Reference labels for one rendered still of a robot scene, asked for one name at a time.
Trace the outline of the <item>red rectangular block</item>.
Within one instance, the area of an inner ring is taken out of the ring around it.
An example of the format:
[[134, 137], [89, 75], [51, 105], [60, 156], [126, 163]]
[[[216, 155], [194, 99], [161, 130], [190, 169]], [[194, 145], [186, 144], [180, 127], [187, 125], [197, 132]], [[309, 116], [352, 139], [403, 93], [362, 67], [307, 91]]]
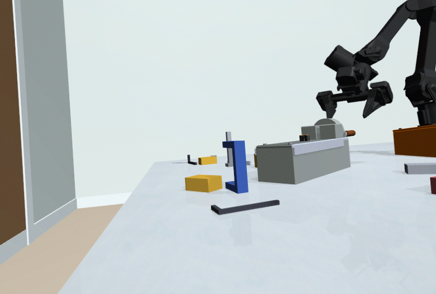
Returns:
[[431, 193], [436, 195], [436, 177], [430, 177]]

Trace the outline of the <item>blue c-clamp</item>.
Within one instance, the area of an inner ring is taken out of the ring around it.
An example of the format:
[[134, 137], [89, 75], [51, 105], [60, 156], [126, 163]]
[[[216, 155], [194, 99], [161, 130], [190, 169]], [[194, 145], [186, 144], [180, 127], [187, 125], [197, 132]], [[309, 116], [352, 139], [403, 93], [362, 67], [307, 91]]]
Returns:
[[227, 148], [226, 167], [233, 167], [234, 181], [226, 182], [225, 188], [237, 194], [248, 192], [245, 141], [232, 141], [231, 132], [225, 132], [226, 141], [222, 147]]

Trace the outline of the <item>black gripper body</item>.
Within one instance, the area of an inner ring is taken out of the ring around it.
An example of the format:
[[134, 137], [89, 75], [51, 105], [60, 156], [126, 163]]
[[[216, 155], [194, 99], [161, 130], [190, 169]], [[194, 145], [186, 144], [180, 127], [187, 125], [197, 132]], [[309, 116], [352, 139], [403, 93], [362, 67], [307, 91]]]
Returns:
[[[338, 106], [337, 102], [340, 102], [340, 101], [347, 101], [348, 103], [366, 101], [368, 98], [368, 89], [369, 89], [368, 82], [369, 82], [369, 80], [366, 76], [365, 80], [361, 81], [360, 90], [358, 90], [358, 88], [355, 87], [355, 86], [359, 86], [360, 83], [358, 83], [357, 85], [354, 85], [354, 86], [342, 86], [341, 87], [342, 93], [338, 93], [338, 94], [333, 94], [332, 91], [330, 91], [330, 90], [318, 92], [318, 94], [316, 96], [316, 100], [319, 103], [319, 105], [323, 111], [325, 111], [325, 110], [324, 110], [324, 108], [319, 100], [319, 98], [323, 97], [323, 96], [329, 96], [335, 109]], [[392, 93], [390, 84], [387, 81], [370, 83], [370, 88], [381, 89], [381, 92], [383, 94], [383, 97], [385, 99], [386, 104], [391, 104], [393, 102], [393, 98], [394, 98], [393, 93]]]

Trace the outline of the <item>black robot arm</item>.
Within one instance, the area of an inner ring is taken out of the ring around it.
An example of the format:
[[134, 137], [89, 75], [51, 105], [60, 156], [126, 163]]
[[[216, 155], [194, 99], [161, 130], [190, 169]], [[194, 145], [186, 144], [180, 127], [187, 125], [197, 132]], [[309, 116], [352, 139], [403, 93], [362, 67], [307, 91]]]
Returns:
[[360, 90], [366, 76], [371, 81], [378, 75], [371, 65], [386, 56], [391, 40], [407, 19], [416, 19], [421, 31], [415, 71], [405, 79], [405, 95], [413, 108], [418, 108], [417, 127], [436, 125], [436, 0], [405, 1], [362, 49], [353, 54], [337, 45], [324, 65], [337, 72], [338, 91], [358, 83], [355, 87]]

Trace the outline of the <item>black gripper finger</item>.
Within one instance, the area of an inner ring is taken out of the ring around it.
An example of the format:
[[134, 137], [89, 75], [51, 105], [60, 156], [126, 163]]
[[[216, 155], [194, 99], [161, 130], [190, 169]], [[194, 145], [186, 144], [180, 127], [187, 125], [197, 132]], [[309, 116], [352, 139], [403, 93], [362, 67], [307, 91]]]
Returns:
[[332, 118], [336, 112], [329, 96], [323, 96], [319, 98], [324, 110], [326, 111], [326, 118]]
[[368, 117], [375, 110], [385, 105], [386, 102], [381, 92], [381, 89], [368, 89], [368, 98], [363, 110], [363, 118]]

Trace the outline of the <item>dark grey l-shaped bar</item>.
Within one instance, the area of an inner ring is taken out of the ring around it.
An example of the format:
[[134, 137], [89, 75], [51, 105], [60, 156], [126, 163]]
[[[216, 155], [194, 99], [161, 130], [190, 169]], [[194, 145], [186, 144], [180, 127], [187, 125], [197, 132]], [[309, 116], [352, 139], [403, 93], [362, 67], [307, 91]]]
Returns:
[[266, 202], [248, 204], [248, 205], [241, 205], [241, 206], [235, 206], [235, 207], [229, 207], [229, 208], [223, 208], [223, 209], [221, 209], [220, 207], [218, 207], [216, 205], [211, 205], [211, 210], [214, 211], [215, 213], [217, 213], [218, 215], [223, 215], [223, 214], [235, 213], [235, 212], [240, 212], [240, 211], [275, 206], [275, 205], [280, 205], [279, 200], [272, 200], [272, 201], [266, 201]]

